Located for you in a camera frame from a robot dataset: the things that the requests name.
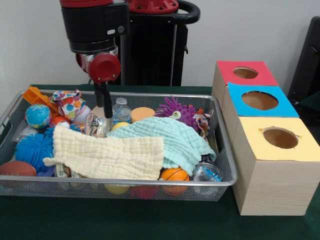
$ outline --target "orange ball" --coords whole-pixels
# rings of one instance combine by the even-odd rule
[[[68,124],[70,124],[70,121],[67,120],[65,117],[56,116],[56,117],[52,118],[50,125],[55,127],[58,123],[63,123],[63,122],[67,122]]]
[[[165,181],[190,181],[189,175],[186,171],[178,168],[168,168],[164,170],[160,176],[161,179]],[[187,186],[164,186],[163,190],[172,196],[179,196],[186,192],[188,189]]]

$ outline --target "white cloth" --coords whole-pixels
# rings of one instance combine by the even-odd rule
[[[53,158],[87,178],[157,180],[164,163],[162,137],[95,138],[61,126],[53,132]]]

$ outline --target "wire mesh basket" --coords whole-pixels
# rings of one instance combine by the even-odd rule
[[[53,90],[42,90],[50,96]],[[27,126],[24,115],[30,104],[19,93],[0,117],[0,165],[15,159],[17,137]],[[174,96],[183,105],[213,110],[209,120],[208,141],[216,152],[216,166],[223,171],[222,182],[125,180],[93,178],[59,178],[0,175],[0,196],[72,197],[110,199],[154,199],[180,201],[218,201],[228,186],[237,180],[234,158],[229,145],[225,124],[218,102],[206,95],[148,94],[112,92],[112,104],[116,98],[126,98],[131,109],[149,107],[156,109],[164,103],[164,97]],[[86,105],[96,105],[94,92],[82,92]]]

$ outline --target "googly eye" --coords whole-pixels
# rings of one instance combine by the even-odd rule
[[[176,120],[181,118],[181,113],[179,111],[174,111],[172,117]]]

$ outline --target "bottle cap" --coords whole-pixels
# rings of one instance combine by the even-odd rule
[[[120,104],[120,105],[125,105],[127,104],[127,99],[122,98],[122,97],[118,97],[115,101],[116,104]]]

